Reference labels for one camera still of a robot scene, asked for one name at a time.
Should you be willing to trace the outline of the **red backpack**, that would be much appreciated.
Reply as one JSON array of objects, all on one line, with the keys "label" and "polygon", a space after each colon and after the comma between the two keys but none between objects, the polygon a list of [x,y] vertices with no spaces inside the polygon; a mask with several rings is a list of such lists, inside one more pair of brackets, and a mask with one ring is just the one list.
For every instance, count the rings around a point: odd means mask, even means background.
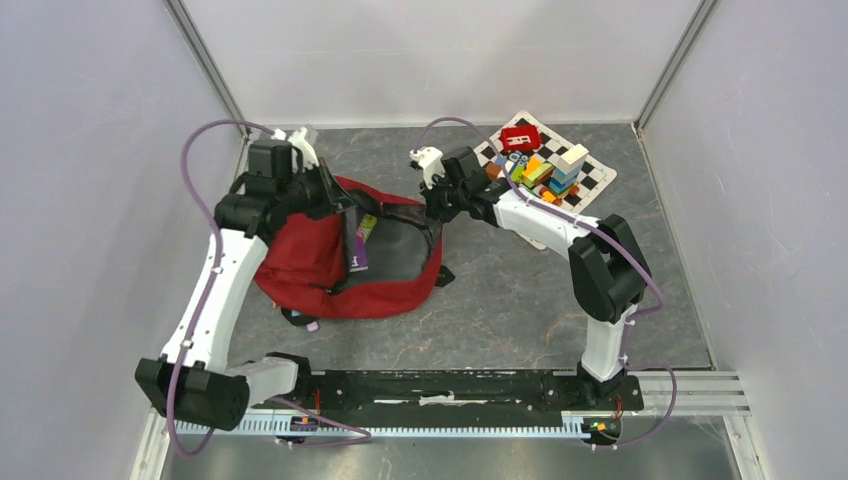
[{"label": "red backpack", "polygon": [[289,217],[254,276],[292,324],[400,315],[454,281],[442,225],[423,202],[338,182],[354,206],[320,220]]}]

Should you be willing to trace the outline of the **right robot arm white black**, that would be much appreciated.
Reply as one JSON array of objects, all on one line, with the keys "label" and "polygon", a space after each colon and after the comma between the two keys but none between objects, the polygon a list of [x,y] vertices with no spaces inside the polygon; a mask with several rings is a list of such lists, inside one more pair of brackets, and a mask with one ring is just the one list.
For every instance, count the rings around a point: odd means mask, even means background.
[{"label": "right robot arm white black", "polygon": [[568,261],[574,297],[588,316],[578,396],[591,408],[612,401],[625,376],[625,323],[652,283],[628,223],[618,215],[599,220],[569,214],[533,197],[506,172],[490,177],[469,147],[449,153],[422,147],[411,151],[410,165],[422,174],[420,191],[429,216],[447,223],[466,212]]}]

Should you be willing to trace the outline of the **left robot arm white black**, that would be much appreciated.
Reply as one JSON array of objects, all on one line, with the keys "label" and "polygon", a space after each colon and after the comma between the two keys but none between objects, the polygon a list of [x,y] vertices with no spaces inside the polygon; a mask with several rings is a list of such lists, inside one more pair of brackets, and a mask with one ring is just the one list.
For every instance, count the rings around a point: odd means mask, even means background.
[{"label": "left robot arm white black", "polygon": [[246,171],[212,212],[206,260],[182,319],[160,355],[140,359],[135,370],[160,415],[231,431],[250,407],[275,396],[295,408],[312,399],[304,363],[272,353],[230,368],[230,340],[248,287],[287,220],[322,219],[351,204],[308,140],[293,134],[249,146]]}]

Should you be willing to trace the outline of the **pink book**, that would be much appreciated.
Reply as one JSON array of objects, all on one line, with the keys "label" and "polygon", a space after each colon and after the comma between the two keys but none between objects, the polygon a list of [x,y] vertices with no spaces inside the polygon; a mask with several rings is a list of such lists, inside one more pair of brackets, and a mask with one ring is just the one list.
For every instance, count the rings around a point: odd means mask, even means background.
[{"label": "pink book", "polygon": [[353,250],[351,254],[350,270],[352,272],[365,271],[369,268],[367,242],[378,223],[376,216],[363,213],[357,215],[358,221],[353,236]]}]

